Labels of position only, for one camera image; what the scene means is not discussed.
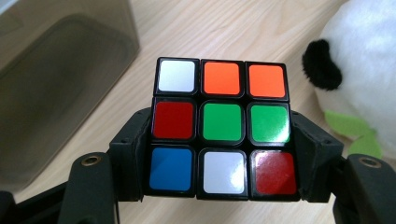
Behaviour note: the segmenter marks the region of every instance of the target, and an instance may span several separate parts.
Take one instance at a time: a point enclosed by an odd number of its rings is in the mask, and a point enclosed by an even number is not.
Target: wooden table
[[[344,1],[132,0],[141,51],[46,170],[16,200],[67,180],[79,156],[107,151],[132,114],[150,106],[160,56],[285,63],[291,109],[328,130],[301,57]],[[212,202],[145,197],[120,203],[121,223],[334,223],[332,202]]]

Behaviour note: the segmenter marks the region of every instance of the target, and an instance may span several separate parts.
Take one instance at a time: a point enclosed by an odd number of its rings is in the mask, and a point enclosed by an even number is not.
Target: green plush leaf
[[[373,133],[366,121],[330,110],[324,112],[326,122],[336,132],[345,136],[363,136]]]
[[[381,159],[381,147],[375,139],[374,133],[367,133],[352,143],[348,154],[364,154]]]

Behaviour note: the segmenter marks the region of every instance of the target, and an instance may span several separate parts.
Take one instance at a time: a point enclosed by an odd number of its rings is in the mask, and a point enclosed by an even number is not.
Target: plush toy
[[[303,66],[330,127],[354,140],[349,153],[396,161],[396,1],[344,3]]]

